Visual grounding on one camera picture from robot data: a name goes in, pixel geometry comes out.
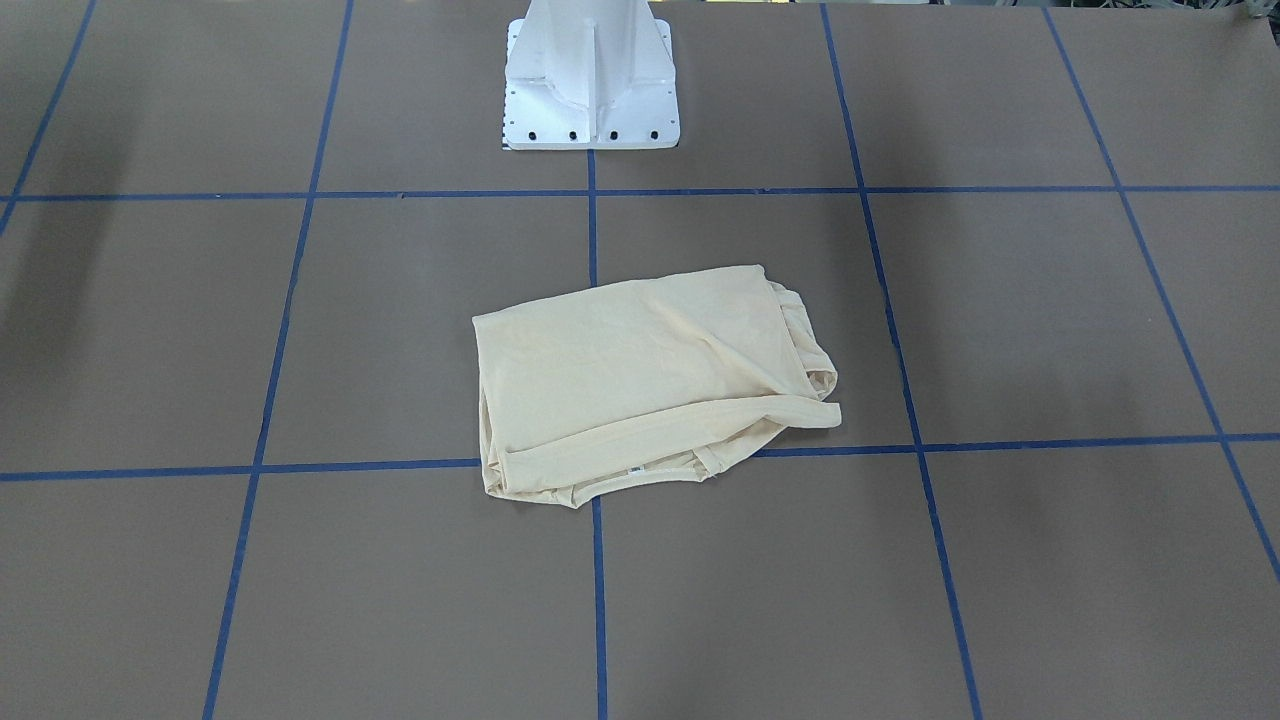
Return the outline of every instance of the grid line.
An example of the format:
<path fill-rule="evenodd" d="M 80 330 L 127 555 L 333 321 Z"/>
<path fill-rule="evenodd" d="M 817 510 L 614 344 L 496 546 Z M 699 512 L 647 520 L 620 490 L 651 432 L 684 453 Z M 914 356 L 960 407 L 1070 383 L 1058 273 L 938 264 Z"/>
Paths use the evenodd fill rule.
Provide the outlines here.
<path fill-rule="evenodd" d="M 1098 143 L 1098 150 L 1102 152 L 1102 159 L 1106 161 L 1107 172 L 1111 173 L 1111 181 L 1115 183 L 1115 191 L 1120 196 L 1120 202 L 1124 205 L 1125 215 L 1129 218 L 1129 227 L 1133 229 L 1134 240 L 1138 241 L 1138 249 L 1142 251 L 1142 258 L 1147 263 L 1147 270 L 1151 274 L 1152 283 L 1156 286 L 1156 292 L 1160 295 L 1160 302 L 1165 307 L 1165 315 L 1169 316 L 1169 324 L 1172 327 L 1174 334 L 1178 337 L 1178 345 L 1183 351 L 1183 359 L 1187 361 L 1187 368 L 1190 370 L 1192 378 L 1196 380 L 1196 388 L 1199 391 L 1201 400 L 1204 404 L 1204 411 L 1208 414 L 1210 423 L 1213 425 L 1217 442 L 1222 447 L 1222 455 L 1226 456 L 1226 464 L 1230 466 L 1231 475 L 1235 478 L 1236 488 L 1240 491 L 1240 497 L 1249 512 L 1249 519 L 1253 520 L 1253 528 L 1258 533 L 1258 541 L 1262 543 L 1262 550 L 1266 553 L 1267 560 L 1271 562 L 1271 570 L 1275 574 L 1276 580 L 1280 582 L 1280 559 L 1276 557 L 1275 547 L 1271 544 L 1271 537 L 1267 534 L 1266 525 L 1262 524 L 1262 515 L 1258 512 L 1258 507 L 1253 502 L 1253 493 L 1249 492 L 1249 486 L 1244 480 L 1244 473 L 1240 471 L 1240 465 L 1235 460 L 1235 452 L 1231 451 L 1231 442 L 1228 439 L 1226 432 L 1222 429 L 1222 420 L 1219 418 L 1217 410 L 1213 407 L 1213 398 L 1210 397 L 1208 386 L 1204 384 L 1204 378 L 1201 375 L 1199 366 L 1196 364 L 1196 356 L 1192 354 L 1190 342 L 1187 340 L 1185 333 L 1183 333 L 1181 323 L 1178 322 L 1178 314 L 1174 311 L 1174 304 L 1169 299 L 1165 283 L 1160 278 L 1160 270 L 1156 268 L 1156 260 L 1151 255 L 1151 249 L 1147 246 L 1147 238 L 1142 233 L 1142 225 L 1138 224 L 1138 217 L 1134 214 L 1133 205 L 1129 202 L 1129 193 L 1120 182 L 1120 173 L 1116 172 L 1115 163 L 1111 160 L 1111 152 L 1107 150 L 1107 143 L 1102 140 L 1102 129 L 1098 127 L 1097 118 L 1094 118 L 1093 110 L 1089 108 L 1089 101 L 1084 96 L 1084 88 L 1080 86 L 1080 79 L 1076 77 L 1075 68 L 1071 65 L 1071 58 L 1066 51 L 1066 45 L 1062 42 L 1062 37 L 1057 32 L 1057 26 L 1053 24 L 1053 15 L 1048 12 L 1048 8 L 1041 8 L 1041 14 L 1048 24 L 1050 33 L 1053 36 L 1053 44 L 1057 45 L 1059 54 L 1062 56 L 1062 65 L 1066 68 L 1066 74 L 1071 79 L 1071 87 L 1075 88 L 1075 95 L 1080 101 L 1080 108 L 1084 110 L 1084 117 L 1089 120 L 1089 128 L 1093 131 L 1093 137 Z"/>
<path fill-rule="evenodd" d="M 863 220 L 867 223 L 867 241 L 870 245 L 872 260 L 876 264 L 876 279 L 881 286 L 881 295 L 884 301 L 884 322 L 888 325 L 888 336 L 893 343 L 893 354 L 897 357 L 897 370 L 902 380 L 902 401 L 906 406 L 906 419 L 911 427 L 911 443 L 915 454 L 915 462 L 920 470 L 920 486 L 924 491 L 924 501 L 929 511 L 929 524 L 933 528 L 933 544 L 938 553 L 938 566 L 942 570 L 942 584 L 947 594 L 947 606 L 951 611 L 951 625 L 956 637 L 956 648 L 960 653 L 960 665 L 964 670 L 965 688 L 969 693 L 969 708 L 973 720 L 982 720 L 982 701 L 978 696 L 978 683 L 973 673 L 973 661 L 969 656 L 969 641 L 964 630 L 964 619 L 960 615 L 960 600 L 956 594 L 955 579 L 951 574 L 951 559 L 947 553 L 946 537 L 942 533 L 942 519 L 938 516 L 938 503 L 933 495 L 933 480 L 929 478 L 929 461 L 924 452 L 924 441 L 920 437 L 920 423 L 915 414 L 915 401 L 911 397 L 911 380 L 906 372 L 906 356 L 902 354 L 902 342 L 897 333 L 897 320 L 893 318 L 893 299 L 890 293 L 888 278 L 884 274 L 884 263 L 881 258 L 879 241 L 876 237 L 876 220 L 872 217 L 870 196 L 867 192 L 863 165 L 858 155 L 858 138 L 854 135 L 852 115 L 849 111 L 849 101 L 845 96 L 845 81 L 840 72 L 840 56 L 836 53 L 836 40 L 831 32 L 831 17 L 827 4 L 819 5 L 822 12 L 822 29 L 827 40 L 827 54 L 831 56 L 831 70 L 835 77 L 836 95 L 840 100 L 840 111 L 845 120 L 845 136 L 849 142 L 849 155 L 854 165 L 854 178 L 858 182 L 858 199 L 861 204 Z"/>
<path fill-rule="evenodd" d="M 1280 184 L 1137 184 L 1125 192 L 1280 192 Z M 868 195 L 1116 192 L 1115 184 L 867 186 Z M 9 205 L 45 202 L 165 202 L 218 200 L 410 200 L 435 197 L 654 197 L 707 195 L 858 195 L 858 187 L 666 187 L 549 190 L 315 190 L 279 192 L 96 192 L 0 196 Z"/>
<path fill-rule="evenodd" d="M 586 151 L 586 272 L 591 287 L 599 284 L 599 252 L 595 200 L 595 150 Z M 591 574 L 595 585 L 595 716 L 609 717 L 609 653 L 604 609 L 604 507 L 600 496 L 591 498 Z"/>
<path fill-rule="evenodd" d="M 1280 433 L 1228 433 L 1231 443 L 1280 442 Z M 1217 445 L 1216 434 L 1101 437 L 1062 439 L 1012 439 L 951 443 L 924 443 L 925 455 L 956 452 L 1078 450 L 1088 447 L 1161 447 L 1179 445 Z M 765 447 L 753 457 L 823 457 L 847 455 L 909 455 L 914 445 L 850 445 L 832 447 Z M 36 483 L 64 480 L 108 480 L 137 478 L 192 478 L 207 475 L 288 475 L 308 473 L 371 473 L 383 470 L 439 470 L 479 468 L 479 457 L 439 457 L 416 460 L 352 460 L 339 462 L 264 462 L 261 465 L 186 465 L 169 468 L 104 468 L 87 470 L 18 470 L 0 473 L 0 483 Z"/>
<path fill-rule="evenodd" d="M 308 197 L 302 210 L 302 224 L 298 228 L 298 241 L 293 251 L 293 266 L 289 270 L 289 287 L 284 295 L 284 307 L 280 313 L 280 331 L 275 341 L 275 355 L 271 360 L 271 375 L 266 386 L 266 398 L 262 401 L 262 425 L 257 436 L 257 447 L 253 451 L 253 464 L 261 465 L 266 456 L 266 439 L 271 429 L 271 413 L 275 407 L 275 393 L 279 388 L 280 369 L 284 364 L 284 347 L 289 336 L 289 316 L 293 309 L 293 293 L 298 286 L 298 274 L 302 268 L 302 256 L 306 251 L 307 233 L 311 229 L 311 213 L 315 208 L 315 192 L 320 186 L 320 169 L 324 165 L 325 143 L 329 140 L 329 126 L 333 120 L 333 106 L 338 99 L 338 85 L 342 79 L 342 61 L 347 51 L 347 35 L 351 31 L 351 14 L 355 0 L 347 0 L 342 17 L 342 29 L 338 35 L 338 50 L 333 61 L 333 73 L 329 78 L 329 95 L 325 99 L 324 118 L 320 123 L 320 136 L 316 140 L 315 160 L 311 167 L 311 186 L 307 190 Z M 230 578 L 227 583 L 227 600 L 223 605 L 223 616 L 218 630 L 218 643 L 214 650 L 214 661 L 209 671 L 209 689 L 205 693 L 204 720 L 212 720 L 218 703 L 218 689 L 221 682 L 223 661 L 227 657 L 227 641 L 230 637 L 232 618 L 236 612 L 236 596 L 239 589 L 241 570 L 244 566 L 244 552 L 248 546 L 250 527 L 253 521 L 253 503 L 257 498 L 257 486 L 261 473 L 253 473 L 248 478 L 244 491 L 244 510 L 241 515 L 239 533 L 236 538 L 236 552 L 232 559 Z"/>
<path fill-rule="evenodd" d="M 40 152 L 40 143 L 44 142 L 45 133 L 49 131 L 49 123 L 54 119 L 54 110 L 58 109 L 58 101 L 61 100 L 63 91 L 67 90 L 67 79 L 70 78 L 72 68 L 76 67 L 76 59 L 79 58 L 81 46 L 84 45 L 84 33 L 88 32 L 88 23 L 93 18 L 93 8 L 96 6 L 97 0 L 88 0 L 88 4 L 84 5 L 84 17 L 81 18 L 79 29 L 76 31 L 76 40 L 72 42 L 72 50 L 67 55 L 63 73 L 58 76 L 58 85 L 54 86 L 54 94 L 50 95 L 49 105 L 45 106 L 45 114 L 40 118 L 40 124 L 36 126 L 36 136 L 31 138 L 31 147 L 27 149 L 22 169 L 18 170 L 18 179 L 13 183 L 13 192 L 5 199 L 4 211 L 0 213 L 0 236 L 4 234 L 5 228 L 9 225 L 13 209 L 22 196 L 22 186 L 27 184 L 27 176 L 31 174 L 31 167 L 36 163 L 36 154 Z"/>

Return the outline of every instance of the grid square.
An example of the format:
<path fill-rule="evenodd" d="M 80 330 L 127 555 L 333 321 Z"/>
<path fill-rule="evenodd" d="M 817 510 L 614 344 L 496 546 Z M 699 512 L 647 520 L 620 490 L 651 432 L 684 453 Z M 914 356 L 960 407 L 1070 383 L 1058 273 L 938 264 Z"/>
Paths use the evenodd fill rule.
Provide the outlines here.
<path fill-rule="evenodd" d="M 1116 195 L 872 206 L 925 441 L 1212 432 Z"/>
<path fill-rule="evenodd" d="M 1280 432 L 1280 195 L 1129 201 L 1226 432 Z"/>
<path fill-rule="evenodd" d="M 602 283 L 762 264 L 800 293 L 840 380 L 844 421 L 790 429 L 772 445 L 910 443 L 897 357 L 856 197 L 730 195 L 602 197 Z"/>
<path fill-rule="evenodd" d="M 100 3 L 26 193 L 306 190 L 342 14 Z"/>
<path fill-rule="evenodd" d="M 502 149 L 507 24 L 527 0 L 361 3 L 324 190 L 581 190 L 581 152 Z"/>
<path fill-rule="evenodd" d="M 749 460 L 603 527 L 612 717 L 969 715 L 915 457 Z"/>
<path fill-rule="evenodd" d="M 253 459 L 302 204 L 22 202 L 0 471 Z"/>
<path fill-rule="evenodd" d="M 1238 442 L 1231 446 L 1249 486 L 1253 505 L 1271 543 L 1280 542 L 1280 443 Z"/>
<path fill-rule="evenodd" d="M 818 8 L 663 3 L 654 15 L 671 23 L 680 145 L 600 154 L 600 187 L 854 184 Z"/>
<path fill-rule="evenodd" d="M 0 716 L 198 717 L 244 486 L 0 483 Z"/>
<path fill-rule="evenodd" d="M 265 477 L 218 716 L 594 717 L 591 515 L 477 470 Z"/>
<path fill-rule="evenodd" d="M 589 284 L 586 200 L 316 202 L 268 459 L 475 457 L 471 318 Z"/>
<path fill-rule="evenodd" d="M 1221 448 L 929 464 L 987 717 L 1280 715 L 1280 584 Z"/>
<path fill-rule="evenodd" d="M 18 182 L 86 4 L 0 3 L 0 195 Z"/>
<path fill-rule="evenodd" d="M 1111 184 L 1041 13 L 833 5 L 831 24 L 869 186 Z"/>
<path fill-rule="evenodd" d="M 1051 12 L 1126 184 L 1280 183 L 1280 63 L 1266 20 L 1240 8 Z"/>

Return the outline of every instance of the white metal pedestal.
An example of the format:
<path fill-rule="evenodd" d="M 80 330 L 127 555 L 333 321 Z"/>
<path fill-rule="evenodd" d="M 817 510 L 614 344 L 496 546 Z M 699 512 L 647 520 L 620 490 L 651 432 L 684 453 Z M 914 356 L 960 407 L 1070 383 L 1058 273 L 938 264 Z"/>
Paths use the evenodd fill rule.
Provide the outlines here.
<path fill-rule="evenodd" d="M 644 0 L 532 0 L 507 31 L 506 92 L 512 150 L 680 141 L 671 27 Z"/>

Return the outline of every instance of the folded shirt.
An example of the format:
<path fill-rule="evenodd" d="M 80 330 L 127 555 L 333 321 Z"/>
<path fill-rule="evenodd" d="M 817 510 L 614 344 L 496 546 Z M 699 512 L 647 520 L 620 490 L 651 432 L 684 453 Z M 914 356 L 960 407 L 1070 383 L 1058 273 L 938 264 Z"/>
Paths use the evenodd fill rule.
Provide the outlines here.
<path fill-rule="evenodd" d="M 836 369 L 759 265 L 628 281 L 472 319 L 494 497 L 580 507 L 700 482 L 787 427 L 833 428 Z"/>

